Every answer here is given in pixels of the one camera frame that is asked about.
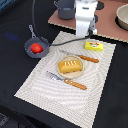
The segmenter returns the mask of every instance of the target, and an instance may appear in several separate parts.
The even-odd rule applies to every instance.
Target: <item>knife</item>
[[[83,55],[77,55],[77,54],[73,54],[73,53],[70,53],[70,52],[67,52],[67,51],[63,51],[63,50],[60,50],[60,52],[63,52],[63,53],[68,54],[68,55],[76,55],[76,56],[80,57],[83,60],[91,61],[91,62],[94,62],[94,63],[99,62],[99,60],[95,59],[95,58],[90,58],[90,57],[83,56]]]

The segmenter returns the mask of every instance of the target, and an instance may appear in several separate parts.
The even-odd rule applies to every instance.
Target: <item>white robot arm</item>
[[[93,34],[97,34],[94,17],[97,4],[98,0],[75,0],[76,37],[85,37],[88,29],[91,29]]]

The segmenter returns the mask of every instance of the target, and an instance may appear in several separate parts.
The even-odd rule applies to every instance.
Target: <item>black table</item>
[[[32,24],[32,0],[14,3],[0,12],[0,105],[53,128],[79,128],[14,97],[40,60],[30,58],[24,50],[25,42],[31,38],[28,26]],[[55,10],[53,0],[36,1],[35,24],[40,35],[50,43],[60,31],[75,34],[74,30],[48,24]],[[91,38],[116,44],[93,128],[128,128],[128,44],[98,36]]]

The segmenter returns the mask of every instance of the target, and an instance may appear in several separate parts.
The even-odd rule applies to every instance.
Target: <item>black cable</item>
[[[93,31],[92,30],[89,30],[89,35],[84,37],[84,38],[78,38],[78,39],[74,39],[74,40],[69,40],[69,41],[66,41],[64,43],[61,43],[61,44],[50,44],[48,42],[46,42],[46,40],[44,40],[43,38],[41,38],[41,36],[38,34],[37,32],[37,29],[36,29],[36,26],[35,26],[35,18],[34,18],[34,7],[35,7],[35,0],[33,0],[33,4],[32,4],[32,22],[33,22],[33,28],[35,30],[35,33],[37,35],[37,37],[42,41],[44,42],[45,44],[49,45],[49,46],[59,46],[59,45],[64,45],[64,44],[67,44],[67,43],[70,43],[70,42],[73,42],[73,41],[78,41],[78,40],[85,40],[85,39],[88,39],[92,36],[93,34]]]

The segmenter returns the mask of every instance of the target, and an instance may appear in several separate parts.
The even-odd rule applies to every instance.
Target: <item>red tomato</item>
[[[31,45],[31,51],[34,53],[41,53],[43,51],[43,47],[38,43],[34,43]]]

